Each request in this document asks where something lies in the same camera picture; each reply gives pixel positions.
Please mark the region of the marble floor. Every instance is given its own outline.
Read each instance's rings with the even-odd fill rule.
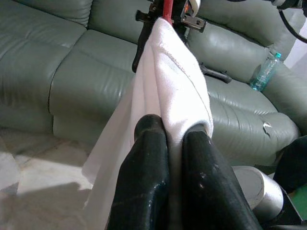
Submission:
[[[92,146],[0,128],[0,230],[84,230]]]

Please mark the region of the green leather sofa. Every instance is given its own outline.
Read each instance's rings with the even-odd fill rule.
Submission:
[[[95,142],[134,77],[131,64],[146,0],[0,0],[0,126]],[[287,10],[299,30],[300,11]],[[295,39],[269,2],[202,0],[204,33],[188,45],[199,62],[227,71],[206,77],[213,140],[233,164],[271,165],[307,134],[307,82],[281,65],[263,93],[248,82],[269,53]]]

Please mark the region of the plastic water bottle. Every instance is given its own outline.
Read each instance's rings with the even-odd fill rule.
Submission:
[[[262,91],[269,83],[271,77],[275,74],[276,66],[280,62],[280,53],[276,53],[274,57],[270,57],[263,64],[259,74],[250,84],[251,88],[256,91]]]

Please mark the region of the bottle cap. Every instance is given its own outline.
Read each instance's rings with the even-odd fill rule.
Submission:
[[[276,57],[276,58],[281,58],[281,57],[282,57],[282,54],[276,53],[276,54],[275,54],[275,57]]]

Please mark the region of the towel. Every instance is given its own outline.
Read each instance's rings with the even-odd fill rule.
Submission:
[[[84,209],[90,230],[105,229],[119,168],[134,144],[134,129],[144,115],[161,116],[170,169],[169,229],[181,229],[181,148],[185,132],[203,124],[208,136],[213,119],[205,78],[196,58],[173,27],[159,18],[144,47],[136,76],[111,116],[83,174],[94,184]]]

